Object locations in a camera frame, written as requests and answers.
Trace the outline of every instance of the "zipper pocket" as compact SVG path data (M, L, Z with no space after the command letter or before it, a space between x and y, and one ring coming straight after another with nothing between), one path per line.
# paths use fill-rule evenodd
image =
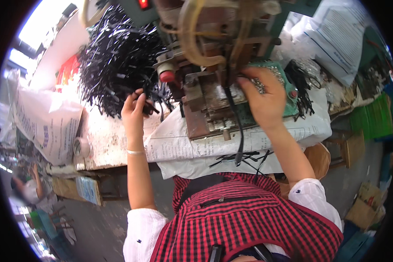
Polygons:
M260 196L242 196L242 197L232 197L232 198L224 198L224 195L222 195L219 199L214 199L210 200L207 202L204 202L202 204L199 204L200 207L208 207L213 204L218 204L221 202L233 202L237 200L248 200L248 199L256 199L256 198L261 198Z

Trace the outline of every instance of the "concrete floor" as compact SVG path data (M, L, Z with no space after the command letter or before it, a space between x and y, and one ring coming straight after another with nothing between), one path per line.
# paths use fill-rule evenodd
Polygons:
M332 123L333 128L349 129L346 119ZM329 147L332 157L337 157L338 150ZM380 174L382 143L367 141L365 154L350 169L339 167L329 170L322 179L326 198L344 217L352 205L354 196L364 181L377 185ZM126 167L114 169L116 181L122 194L126 194ZM150 165L150 175L155 191L156 205L168 218L173 217L171 207L173 181L163 180L156 164ZM81 262L121 262L122 246L126 237L126 214L130 210L128 201L106 202L99 207L89 202L64 200L54 207L64 205L63 212L74 219L73 227L77 242L72 247L78 261Z

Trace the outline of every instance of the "woman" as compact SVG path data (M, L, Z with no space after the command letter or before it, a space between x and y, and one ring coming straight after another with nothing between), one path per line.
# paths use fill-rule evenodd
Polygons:
M122 109L128 149L128 230L125 261L331 261L343 236L336 209L288 133L282 120L286 94L267 69L242 71L265 85L260 94L239 78L259 126L291 186L289 200L280 197L271 178L218 173L188 180L173 177L172 221L157 211L143 146L142 90L129 96Z
M27 206L38 204L52 193L52 181L45 177L40 177L37 164L33 165L32 179L26 183L20 180L16 169L10 181L12 192L11 201L17 206Z

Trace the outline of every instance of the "red power switch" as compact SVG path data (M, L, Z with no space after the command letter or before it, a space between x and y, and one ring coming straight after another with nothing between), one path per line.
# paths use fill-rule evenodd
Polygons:
M141 9L147 9L149 7L148 0L138 0Z
M160 81L162 82L173 82L175 80L175 73L172 71L164 71L163 73L160 74Z

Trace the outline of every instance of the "red button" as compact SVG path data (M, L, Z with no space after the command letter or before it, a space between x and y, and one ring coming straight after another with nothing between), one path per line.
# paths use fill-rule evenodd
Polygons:
M160 74L160 81L162 82L173 82L175 80L175 73L172 71L164 71Z

